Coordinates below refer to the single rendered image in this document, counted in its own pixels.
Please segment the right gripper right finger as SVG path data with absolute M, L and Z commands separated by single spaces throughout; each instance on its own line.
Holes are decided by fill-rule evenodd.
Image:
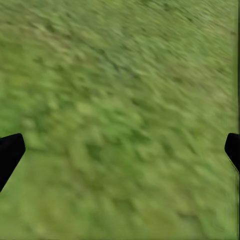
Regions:
M 240 172 L 240 134 L 229 133 L 224 149 Z

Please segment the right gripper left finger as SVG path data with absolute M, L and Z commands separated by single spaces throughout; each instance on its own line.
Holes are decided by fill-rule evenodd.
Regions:
M 0 192 L 25 152 L 26 146 L 21 133 L 0 138 Z

